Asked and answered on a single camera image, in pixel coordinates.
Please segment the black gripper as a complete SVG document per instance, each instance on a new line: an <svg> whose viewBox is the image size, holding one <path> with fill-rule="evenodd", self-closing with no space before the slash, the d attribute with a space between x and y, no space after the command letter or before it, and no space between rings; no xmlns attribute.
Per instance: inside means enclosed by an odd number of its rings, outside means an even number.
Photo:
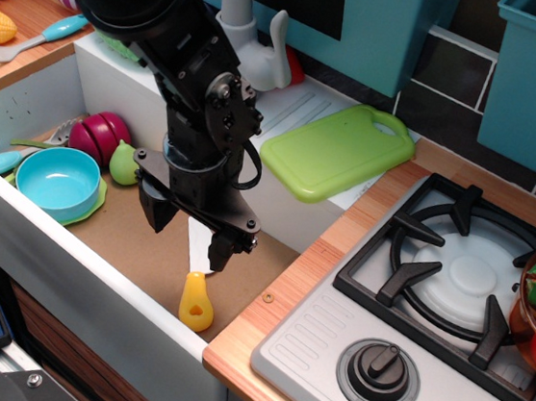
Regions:
<svg viewBox="0 0 536 401"><path fill-rule="evenodd" d="M242 193L228 182L224 162L193 170L172 163L161 151L137 149L140 205L159 234L181 210L213 230L208 248L210 269L223 271L235 254L257 245L260 222Z"/></svg>

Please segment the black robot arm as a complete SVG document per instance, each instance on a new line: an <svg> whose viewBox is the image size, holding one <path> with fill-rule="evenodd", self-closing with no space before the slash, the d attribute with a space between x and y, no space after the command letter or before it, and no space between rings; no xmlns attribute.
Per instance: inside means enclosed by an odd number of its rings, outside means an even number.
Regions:
<svg viewBox="0 0 536 401"><path fill-rule="evenodd" d="M179 211L213 234L214 272L250 252L260 223L243 199L243 162L259 162L251 140L262 114L243 83L232 44L203 0L76 0L95 30L123 43L147 67L166 104L159 151L139 150L140 202L163 230Z"/></svg>

